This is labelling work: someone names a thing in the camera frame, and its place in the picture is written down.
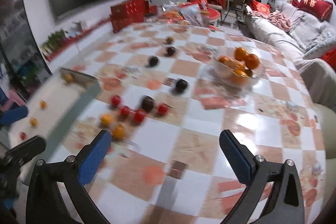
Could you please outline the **olive yellow tomato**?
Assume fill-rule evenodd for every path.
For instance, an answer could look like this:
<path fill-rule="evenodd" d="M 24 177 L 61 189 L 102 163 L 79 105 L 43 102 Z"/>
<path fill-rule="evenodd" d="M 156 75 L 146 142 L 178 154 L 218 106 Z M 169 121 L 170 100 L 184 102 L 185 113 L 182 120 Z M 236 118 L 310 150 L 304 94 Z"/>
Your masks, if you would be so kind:
<path fill-rule="evenodd" d="M 40 102 L 39 102 L 39 104 L 40 104 L 40 108 L 42 109 L 42 110 L 44 110 L 44 109 L 46 109 L 47 108 L 47 102 L 46 101 L 44 101 L 44 100 L 41 100 Z"/>

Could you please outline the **red tomato row middle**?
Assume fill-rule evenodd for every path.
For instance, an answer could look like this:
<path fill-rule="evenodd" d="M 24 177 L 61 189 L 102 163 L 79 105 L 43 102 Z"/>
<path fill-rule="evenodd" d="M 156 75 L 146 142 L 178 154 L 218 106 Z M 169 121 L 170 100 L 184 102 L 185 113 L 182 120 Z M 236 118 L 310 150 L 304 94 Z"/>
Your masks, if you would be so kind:
<path fill-rule="evenodd" d="M 120 117 L 125 119 L 131 113 L 131 109 L 129 106 L 122 106 L 119 110 Z"/>

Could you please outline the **white rectangular tray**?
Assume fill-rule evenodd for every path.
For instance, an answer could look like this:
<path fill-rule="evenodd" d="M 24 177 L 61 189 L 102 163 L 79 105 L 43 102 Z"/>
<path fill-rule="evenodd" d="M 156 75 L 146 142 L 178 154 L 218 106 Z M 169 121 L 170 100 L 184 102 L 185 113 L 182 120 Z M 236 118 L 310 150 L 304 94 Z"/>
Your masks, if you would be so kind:
<path fill-rule="evenodd" d="M 68 73 L 74 77 L 70 84 L 64 80 Z M 15 122 L 8 133 L 11 148 L 36 135 L 46 141 L 45 151 L 21 168 L 23 184 L 30 183 L 37 160 L 49 161 L 58 149 L 67 149 L 69 154 L 74 154 L 93 140 L 100 131 L 99 121 L 86 111 L 100 92 L 96 77 L 61 68 L 31 97 L 27 102 L 28 116 Z M 44 110 L 40 108 L 41 100 L 48 105 Z M 38 127 L 30 125 L 31 117 L 38 120 Z M 25 140 L 20 138 L 21 132 L 26 133 Z"/>

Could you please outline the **tan round fruit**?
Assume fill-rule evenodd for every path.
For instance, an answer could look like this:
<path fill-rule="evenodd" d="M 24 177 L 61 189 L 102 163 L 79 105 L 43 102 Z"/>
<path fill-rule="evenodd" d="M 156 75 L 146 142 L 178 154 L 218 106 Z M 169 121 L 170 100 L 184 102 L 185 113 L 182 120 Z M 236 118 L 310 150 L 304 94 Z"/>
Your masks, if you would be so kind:
<path fill-rule="evenodd" d="M 74 81 L 74 77 L 73 77 L 73 75 L 68 73 L 67 75 L 64 76 L 64 80 L 65 80 L 66 84 L 70 84 Z"/>

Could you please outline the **dark purple tomato far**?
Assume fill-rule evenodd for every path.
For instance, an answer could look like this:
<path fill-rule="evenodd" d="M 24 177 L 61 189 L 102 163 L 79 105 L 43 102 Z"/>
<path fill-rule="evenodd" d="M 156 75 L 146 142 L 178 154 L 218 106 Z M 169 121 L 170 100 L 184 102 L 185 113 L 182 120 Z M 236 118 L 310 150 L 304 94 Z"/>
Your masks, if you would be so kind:
<path fill-rule="evenodd" d="M 173 56 L 175 54 L 175 47 L 167 47 L 166 48 L 166 56 Z"/>

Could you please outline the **red gift boxes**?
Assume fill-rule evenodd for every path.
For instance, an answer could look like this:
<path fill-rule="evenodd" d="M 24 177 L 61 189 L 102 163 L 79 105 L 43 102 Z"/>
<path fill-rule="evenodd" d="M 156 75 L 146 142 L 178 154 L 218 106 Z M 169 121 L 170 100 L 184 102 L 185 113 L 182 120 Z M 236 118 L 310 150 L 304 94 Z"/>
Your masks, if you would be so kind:
<path fill-rule="evenodd" d="M 142 23 L 146 16 L 157 15 L 157 7 L 148 0 L 127 0 L 110 6 L 110 21 L 114 33 L 132 23 Z"/>

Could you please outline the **clear plastic bag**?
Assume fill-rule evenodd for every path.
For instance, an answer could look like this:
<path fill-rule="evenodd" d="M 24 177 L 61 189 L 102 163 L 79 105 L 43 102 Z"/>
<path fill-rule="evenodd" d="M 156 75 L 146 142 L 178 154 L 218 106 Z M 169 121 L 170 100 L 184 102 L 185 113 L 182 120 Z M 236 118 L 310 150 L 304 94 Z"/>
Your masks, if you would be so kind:
<path fill-rule="evenodd" d="M 192 26 L 202 26 L 203 20 L 201 16 L 201 11 L 197 3 L 183 6 L 180 9 L 181 15 Z"/>

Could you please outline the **dark purple tomato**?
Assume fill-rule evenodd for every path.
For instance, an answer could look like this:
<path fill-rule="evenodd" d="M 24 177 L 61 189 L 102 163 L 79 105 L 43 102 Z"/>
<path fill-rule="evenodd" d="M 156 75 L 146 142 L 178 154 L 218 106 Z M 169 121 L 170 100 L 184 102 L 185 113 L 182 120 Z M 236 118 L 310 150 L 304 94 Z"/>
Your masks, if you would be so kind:
<path fill-rule="evenodd" d="M 145 111 L 146 113 L 150 113 L 155 106 L 155 100 L 151 98 L 150 96 L 144 96 L 142 98 L 140 108 Z"/>
<path fill-rule="evenodd" d="M 175 54 L 175 47 L 167 47 L 166 48 L 166 56 L 173 56 Z"/>
<path fill-rule="evenodd" d="M 183 93 L 188 87 L 188 82 L 184 79 L 179 79 L 175 83 L 175 92 L 176 93 Z"/>
<path fill-rule="evenodd" d="M 148 59 L 148 67 L 155 67 L 159 63 L 159 58 L 157 56 L 150 56 Z"/>

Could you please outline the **red tomato row left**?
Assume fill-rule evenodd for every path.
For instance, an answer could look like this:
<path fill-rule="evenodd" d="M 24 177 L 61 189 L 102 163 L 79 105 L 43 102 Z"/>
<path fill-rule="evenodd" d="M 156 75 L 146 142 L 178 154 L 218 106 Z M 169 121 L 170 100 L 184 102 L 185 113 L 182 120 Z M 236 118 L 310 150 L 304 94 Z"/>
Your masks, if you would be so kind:
<path fill-rule="evenodd" d="M 113 95 L 110 98 L 110 104 L 113 108 L 117 108 L 121 104 L 121 97 L 119 95 Z"/>

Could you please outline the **red cherry tomato front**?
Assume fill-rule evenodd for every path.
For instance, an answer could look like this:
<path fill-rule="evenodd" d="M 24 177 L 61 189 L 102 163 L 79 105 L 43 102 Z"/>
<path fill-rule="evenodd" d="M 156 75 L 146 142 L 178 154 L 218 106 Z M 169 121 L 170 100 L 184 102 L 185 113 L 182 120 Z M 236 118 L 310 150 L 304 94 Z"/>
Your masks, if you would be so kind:
<path fill-rule="evenodd" d="M 20 133 L 20 138 L 21 138 L 22 140 L 25 140 L 26 137 L 27 137 L 26 133 L 24 133 L 24 132 L 21 132 L 21 133 Z"/>

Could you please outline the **orange mandarin top right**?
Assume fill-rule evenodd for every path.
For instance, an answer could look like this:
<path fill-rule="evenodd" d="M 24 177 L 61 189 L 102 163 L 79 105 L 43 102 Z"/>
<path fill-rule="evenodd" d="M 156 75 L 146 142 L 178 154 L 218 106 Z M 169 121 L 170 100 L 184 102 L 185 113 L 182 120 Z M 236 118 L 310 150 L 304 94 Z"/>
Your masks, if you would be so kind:
<path fill-rule="evenodd" d="M 251 53 L 251 54 L 246 55 L 246 57 L 244 59 L 244 63 L 245 63 L 245 66 L 248 69 L 254 70 L 259 66 L 260 60 L 259 60 L 258 56 Z"/>

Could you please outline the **olive tomato far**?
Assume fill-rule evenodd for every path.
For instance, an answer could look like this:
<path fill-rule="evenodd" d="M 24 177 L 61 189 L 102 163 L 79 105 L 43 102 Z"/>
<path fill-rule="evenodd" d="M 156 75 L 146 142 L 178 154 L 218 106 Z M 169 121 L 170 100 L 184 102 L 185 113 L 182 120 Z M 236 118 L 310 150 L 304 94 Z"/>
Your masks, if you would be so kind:
<path fill-rule="evenodd" d="M 166 38 L 166 44 L 172 44 L 174 42 L 174 38 L 172 38 L 171 36 L 168 36 Z"/>

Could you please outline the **glass fruit bowl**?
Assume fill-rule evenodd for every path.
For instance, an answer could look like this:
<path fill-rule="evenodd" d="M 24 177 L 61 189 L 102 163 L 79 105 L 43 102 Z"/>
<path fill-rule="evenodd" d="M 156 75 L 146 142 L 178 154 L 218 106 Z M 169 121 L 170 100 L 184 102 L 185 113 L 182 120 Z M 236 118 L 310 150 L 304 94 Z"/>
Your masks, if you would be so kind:
<path fill-rule="evenodd" d="M 219 47 L 213 67 L 225 84 L 235 88 L 250 89 L 265 75 L 259 57 L 246 47 Z"/>

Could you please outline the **dark purple tomato centre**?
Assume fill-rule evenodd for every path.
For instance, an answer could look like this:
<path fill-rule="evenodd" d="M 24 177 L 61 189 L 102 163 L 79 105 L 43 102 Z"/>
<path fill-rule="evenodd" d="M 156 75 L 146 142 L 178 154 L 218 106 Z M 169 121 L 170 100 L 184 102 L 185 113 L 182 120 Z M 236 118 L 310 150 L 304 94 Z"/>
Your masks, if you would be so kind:
<path fill-rule="evenodd" d="M 176 93 L 183 93 L 188 87 L 188 82 L 184 79 L 179 79 L 175 83 L 175 92 Z"/>

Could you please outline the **red tomato row right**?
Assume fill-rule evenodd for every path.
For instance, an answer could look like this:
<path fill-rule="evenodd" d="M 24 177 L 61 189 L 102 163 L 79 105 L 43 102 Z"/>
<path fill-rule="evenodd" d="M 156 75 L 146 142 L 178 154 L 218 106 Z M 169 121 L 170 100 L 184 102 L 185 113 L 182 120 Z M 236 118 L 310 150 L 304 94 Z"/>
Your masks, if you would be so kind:
<path fill-rule="evenodd" d="M 134 112 L 133 122 L 136 124 L 141 124 L 146 118 L 146 112 L 142 109 L 138 109 Z"/>

